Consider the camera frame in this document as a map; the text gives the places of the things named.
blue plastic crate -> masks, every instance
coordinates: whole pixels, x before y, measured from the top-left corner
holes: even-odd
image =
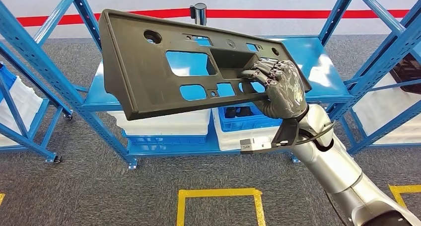
[[[0,63],[0,75],[3,77],[7,89],[12,88],[14,81],[16,80],[16,76],[10,72],[5,65]],[[3,94],[0,92],[0,101],[3,100]]]
[[[249,106],[253,116],[225,118],[225,112],[228,107]],[[282,119],[268,118],[257,109],[253,103],[230,105],[218,108],[219,119],[223,132],[233,132],[240,130],[249,130],[255,128],[268,128],[280,126]]]
[[[124,130],[121,131],[121,134],[135,145],[197,145],[206,143],[206,135],[137,136],[127,135]]]

gray floor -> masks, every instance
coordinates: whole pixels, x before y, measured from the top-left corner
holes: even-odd
[[[327,50],[343,78],[350,77],[384,36],[335,36]],[[100,61],[87,40],[50,41],[45,50],[73,83],[88,86]],[[115,133],[113,118],[100,114]],[[40,129],[47,129],[50,115]],[[340,126],[337,134],[346,143]],[[2,226],[175,225],[179,189],[254,187],[262,194],[267,225],[339,226],[321,187],[287,154],[149,158],[127,166],[76,114],[61,120],[48,145],[65,156],[45,164],[36,155],[0,155]],[[388,184],[421,184],[421,148],[363,151],[355,156],[388,194]],[[404,200],[421,217],[420,194]],[[186,226],[257,225],[251,196],[186,201]]]

red stripe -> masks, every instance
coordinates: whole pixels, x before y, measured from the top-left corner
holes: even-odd
[[[408,9],[389,10],[395,18],[402,18]],[[130,11],[135,14],[154,16],[160,18],[186,17],[190,16],[188,8],[161,9]],[[329,16],[330,10],[224,10],[208,9],[209,18],[285,18],[285,19],[325,19]],[[99,18],[100,13],[95,13],[95,18]],[[48,16],[25,16],[18,17],[17,20],[23,26],[41,26]],[[347,10],[343,18],[377,18],[371,10]],[[83,21],[78,14],[64,15],[59,25],[82,24]]]

robotic hand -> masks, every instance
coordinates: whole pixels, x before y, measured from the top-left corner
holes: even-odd
[[[290,150],[323,186],[355,226],[421,226],[410,211],[385,195],[362,172],[333,132],[334,122],[323,107],[308,105],[297,67],[291,61],[260,59],[239,77],[261,83],[268,100],[254,102],[266,116],[282,118],[271,144],[240,141],[242,153]],[[250,82],[244,92],[255,92]]]

yellow tape square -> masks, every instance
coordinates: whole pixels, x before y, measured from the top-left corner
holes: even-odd
[[[1,203],[3,202],[3,199],[4,199],[4,196],[5,196],[6,194],[2,194],[2,193],[0,193],[0,205],[1,205]]]
[[[421,185],[389,185],[389,189],[395,197],[396,202],[407,208],[405,205],[404,199],[402,199],[403,193],[421,193]]]
[[[186,198],[193,197],[223,197],[223,196],[253,196],[256,207],[258,226],[266,226],[265,215],[263,213],[262,192],[255,188],[239,189],[210,189],[210,190],[179,190],[177,206],[177,226],[184,226],[184,214],[186,210]]]

